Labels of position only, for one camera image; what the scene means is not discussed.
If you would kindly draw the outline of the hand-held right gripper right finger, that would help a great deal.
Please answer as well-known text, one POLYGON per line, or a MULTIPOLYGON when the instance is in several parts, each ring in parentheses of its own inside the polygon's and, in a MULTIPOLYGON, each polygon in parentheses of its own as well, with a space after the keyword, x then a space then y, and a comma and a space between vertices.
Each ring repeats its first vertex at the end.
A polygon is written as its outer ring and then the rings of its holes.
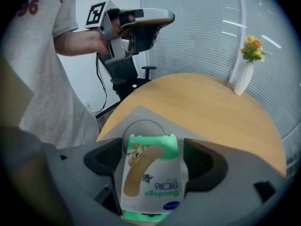
POLYGON ((191 138, 182 147, 189 180, 166 226, 253 226, 285 193, 285 177, 253 153, 191 138))

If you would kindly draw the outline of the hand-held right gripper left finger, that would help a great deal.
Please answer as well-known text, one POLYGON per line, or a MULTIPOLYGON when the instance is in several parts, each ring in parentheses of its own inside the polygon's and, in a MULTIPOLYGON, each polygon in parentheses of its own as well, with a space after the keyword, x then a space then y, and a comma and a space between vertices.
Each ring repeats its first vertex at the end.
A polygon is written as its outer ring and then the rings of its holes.
POLYGON ((57 150, 44 143, 50 177, 74 226, 129 226, 122 219, 114 173, 122 160, 122 139, 57 150))

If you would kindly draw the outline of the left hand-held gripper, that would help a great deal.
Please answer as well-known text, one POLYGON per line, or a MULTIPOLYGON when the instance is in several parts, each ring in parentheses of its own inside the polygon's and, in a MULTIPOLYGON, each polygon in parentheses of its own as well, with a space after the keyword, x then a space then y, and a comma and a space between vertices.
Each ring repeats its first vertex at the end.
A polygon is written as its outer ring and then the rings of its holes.
POLYGON ((85 28, 97 28, 109 41, 109 54, 100 56, 102 63, 109 65, 151 49, 160 28, 171 24, 174 20, 174 13, 167 9, 121 10, 108 0, 90 7, 85 28), (121 35, 116 34, 111 25, 111 20, 118 16, 121 19, 121 35))

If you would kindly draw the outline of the person's left hand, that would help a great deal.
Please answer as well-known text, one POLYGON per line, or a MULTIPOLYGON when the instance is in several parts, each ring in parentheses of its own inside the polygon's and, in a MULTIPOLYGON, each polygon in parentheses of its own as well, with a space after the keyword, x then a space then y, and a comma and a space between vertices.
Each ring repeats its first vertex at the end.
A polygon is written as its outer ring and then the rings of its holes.
MULTIPOLYGON (((134 22, 135 21, 135 16, 134 15, 128 15, 127 16, 127 21, 130 22, 130 23, 134 22)), ((118 34, 118 35, 122 34, 121 25, 120 25, 120 16, 112 19, 111 20, 111 25, 112 25, 112 28, 113 28, 113 30, 116 34, 118 34)), ((109 51, 108 51, 109 41, 100 32, 98 33, 98 35, 99 35, 99 41, 98 41, 98 44, 96 46, 95 51, 99 54, 108 55, 109 54, 109 51)))

